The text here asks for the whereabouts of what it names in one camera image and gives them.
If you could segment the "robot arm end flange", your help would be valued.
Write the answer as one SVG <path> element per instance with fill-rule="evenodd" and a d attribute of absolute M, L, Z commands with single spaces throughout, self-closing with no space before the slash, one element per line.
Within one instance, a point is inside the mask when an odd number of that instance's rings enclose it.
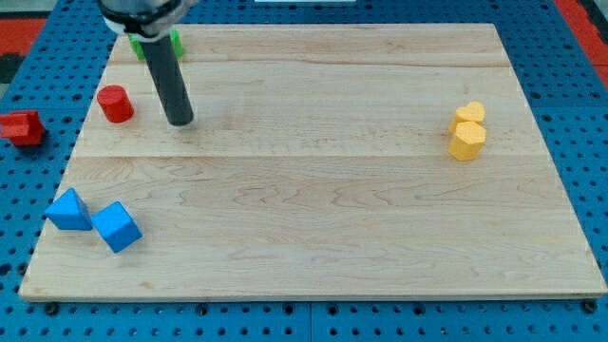
<path fill-rule="evenodd" d="M 199 0 L 97 0 L 108 27 L 143 39 L 165 35 Z"/>

